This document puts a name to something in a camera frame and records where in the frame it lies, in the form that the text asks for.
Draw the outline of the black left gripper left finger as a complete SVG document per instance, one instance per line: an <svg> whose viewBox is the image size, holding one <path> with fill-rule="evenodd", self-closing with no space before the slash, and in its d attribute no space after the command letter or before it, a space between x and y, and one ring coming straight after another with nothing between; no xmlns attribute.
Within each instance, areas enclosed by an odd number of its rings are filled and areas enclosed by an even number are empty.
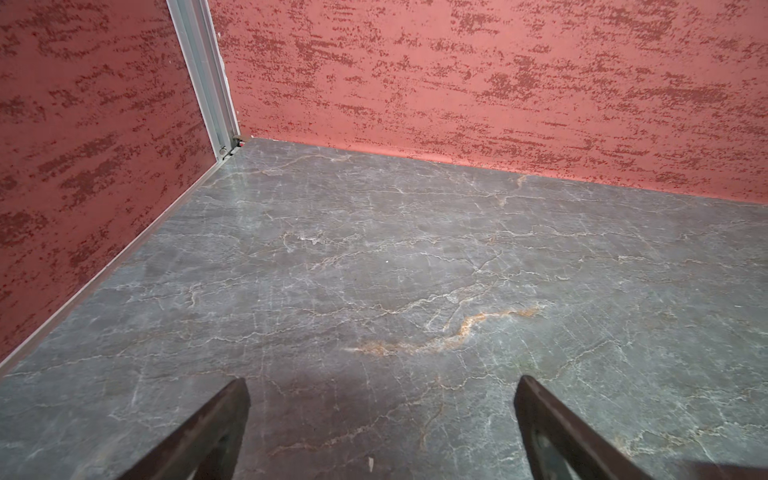
<svg viewBox="0 0 768 480"><path fill-rule="evenodd" d="M122 479L231 479L251 405L246 381L230 381Z"/></svg>

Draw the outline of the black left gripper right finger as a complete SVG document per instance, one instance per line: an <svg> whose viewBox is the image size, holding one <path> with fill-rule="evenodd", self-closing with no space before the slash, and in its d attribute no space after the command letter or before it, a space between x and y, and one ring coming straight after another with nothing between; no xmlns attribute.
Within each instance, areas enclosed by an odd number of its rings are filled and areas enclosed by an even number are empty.
<svg viewBox="0 0 768 480"><path fill-rule="evenodd" d="M649 477L530 375L517 384L514 410L535 479Z"/></svg>

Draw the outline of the left rear aluminium corner post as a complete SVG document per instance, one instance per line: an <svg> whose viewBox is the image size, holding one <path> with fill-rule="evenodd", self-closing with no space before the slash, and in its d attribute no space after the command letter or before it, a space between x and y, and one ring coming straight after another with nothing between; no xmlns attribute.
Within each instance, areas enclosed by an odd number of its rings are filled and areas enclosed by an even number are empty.
<svg viewBox="0 0 768 480"><path fill-rule="evenodd" d="M209 2L168 0L167 6L215 159L222 163L242 137Z"/></svg>

